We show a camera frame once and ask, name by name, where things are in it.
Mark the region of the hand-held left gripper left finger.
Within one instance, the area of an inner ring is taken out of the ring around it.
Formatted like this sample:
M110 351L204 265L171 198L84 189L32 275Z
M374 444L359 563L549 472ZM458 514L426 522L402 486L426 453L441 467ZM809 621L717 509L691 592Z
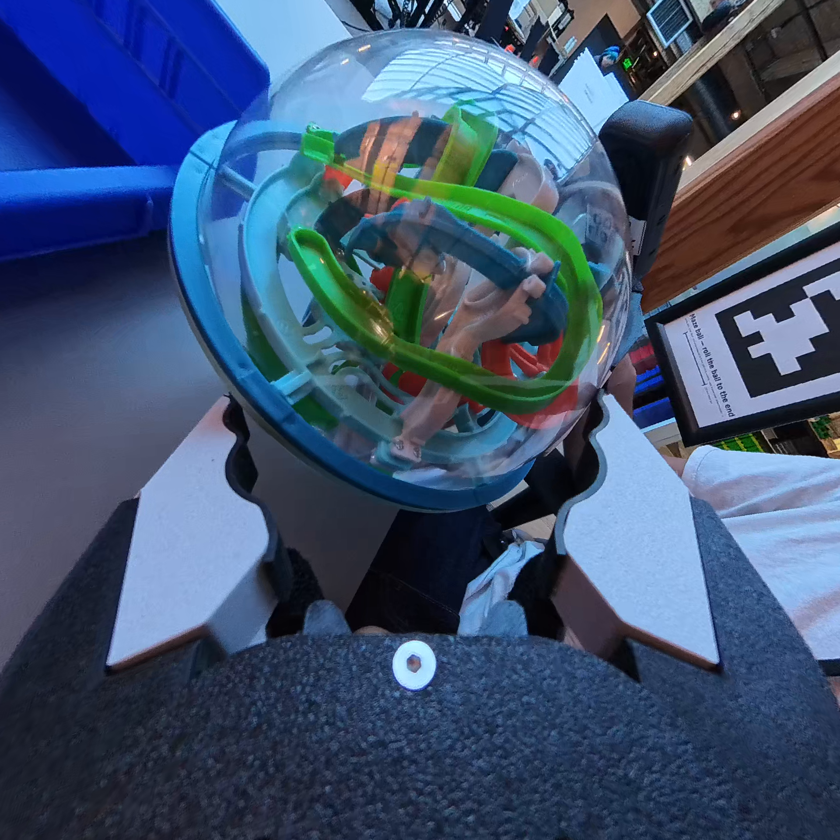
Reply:
M284 597L277 525L253 495L241 406L220 398L142 487L107 657L128 669L203 638L224 655L267 641Z

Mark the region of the blue plastic bin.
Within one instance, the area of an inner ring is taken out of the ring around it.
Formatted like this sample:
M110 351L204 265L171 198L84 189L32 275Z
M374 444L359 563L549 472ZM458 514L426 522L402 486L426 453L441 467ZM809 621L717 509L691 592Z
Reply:
M2 261L165 228L206 131L268 87L216 2L1 2Z

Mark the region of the wooden post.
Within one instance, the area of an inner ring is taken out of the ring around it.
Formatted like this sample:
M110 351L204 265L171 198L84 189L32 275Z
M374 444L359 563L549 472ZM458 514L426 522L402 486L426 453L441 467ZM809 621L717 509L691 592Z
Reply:
M835 54L686 171L644 280L645 312L838 204L838 61Z

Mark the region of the black office chair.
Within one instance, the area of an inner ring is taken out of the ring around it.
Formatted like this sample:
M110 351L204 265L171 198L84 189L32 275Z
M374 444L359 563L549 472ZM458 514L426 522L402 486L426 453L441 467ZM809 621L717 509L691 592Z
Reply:
M581 489L578 478L583 448L565 446L538 457L524 478L525 488L488 507L481 548L495 559L509 542L545 545L553 538L562 505Z

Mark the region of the clear plastic maze ball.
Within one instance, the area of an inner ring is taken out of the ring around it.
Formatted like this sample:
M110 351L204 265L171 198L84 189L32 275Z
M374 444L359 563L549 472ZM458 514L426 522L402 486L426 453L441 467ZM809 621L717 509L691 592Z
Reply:
M622 191L585 116L447 30L335 43L205 132L169 240L192 330L252 417L421 511L523 480L638 309Z

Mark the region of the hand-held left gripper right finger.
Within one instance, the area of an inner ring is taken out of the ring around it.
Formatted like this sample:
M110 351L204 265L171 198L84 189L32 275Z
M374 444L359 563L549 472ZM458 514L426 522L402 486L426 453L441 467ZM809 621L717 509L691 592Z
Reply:
M701 669L720 664L690 494L612 395L600 392L579 463L581 491L554 528L553 594L581 648L607 660L626 641Z

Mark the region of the rack of small storage bins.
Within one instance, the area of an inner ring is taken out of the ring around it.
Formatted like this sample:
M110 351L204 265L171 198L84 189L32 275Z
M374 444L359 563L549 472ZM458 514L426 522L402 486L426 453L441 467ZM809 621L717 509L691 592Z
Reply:
M657 366L637 375L633 420L661 454L686 457L696 448L683 440L665 392L664 378ZM712 445L730 451L838 459L839 415L830 413L767 427L725 438Z

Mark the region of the person's dark blue trousers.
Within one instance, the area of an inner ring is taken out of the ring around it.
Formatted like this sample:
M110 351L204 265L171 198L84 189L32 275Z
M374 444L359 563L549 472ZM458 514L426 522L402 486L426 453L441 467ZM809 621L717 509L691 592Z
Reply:
M456 635L467 585L508 544L485 507L452 512L400 511L353 596L352 631Z

